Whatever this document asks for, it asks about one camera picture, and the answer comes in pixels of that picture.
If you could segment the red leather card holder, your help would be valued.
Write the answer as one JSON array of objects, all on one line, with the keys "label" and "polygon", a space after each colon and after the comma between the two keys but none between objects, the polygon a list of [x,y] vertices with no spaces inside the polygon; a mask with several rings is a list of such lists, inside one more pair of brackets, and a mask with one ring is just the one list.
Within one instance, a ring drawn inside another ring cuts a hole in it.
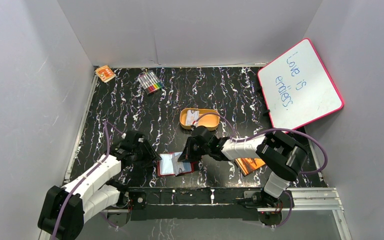
[{"label": "red leather card holder", "polygon": [[166,176],[181,176],[184,174],[193,173],[194,165],[198,162],[178,161],[181,152],[161,153],[160,160],[157,161],[157,175],[159,177]]}]

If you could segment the white credit card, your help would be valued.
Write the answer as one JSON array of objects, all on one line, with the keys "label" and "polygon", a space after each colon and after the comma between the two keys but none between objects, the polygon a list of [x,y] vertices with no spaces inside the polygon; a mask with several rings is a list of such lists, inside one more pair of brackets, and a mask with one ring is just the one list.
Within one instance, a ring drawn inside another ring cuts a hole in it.
[{"label": "white credit card", "polygon": [[189,109],[186,112],[185,125],[192,126],[194,122],[199,118],[200,113],[199,110]]}]

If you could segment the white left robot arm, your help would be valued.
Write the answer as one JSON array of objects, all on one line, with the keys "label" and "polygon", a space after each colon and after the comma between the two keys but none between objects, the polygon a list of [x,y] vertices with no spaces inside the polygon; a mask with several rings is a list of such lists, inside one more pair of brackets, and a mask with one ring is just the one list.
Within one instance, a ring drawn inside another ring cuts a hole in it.
[{"label": "white left robot arm", "polygon": [[126,166],[149,168],[161,159],[143,133],[137,130],[123,133],[121,140],[108,145],[105,153],[83,174],[47,191],[38,228],[53,239],[76,239],[84,224],[106,208],[132,206],[128,187],[114,176]]}]

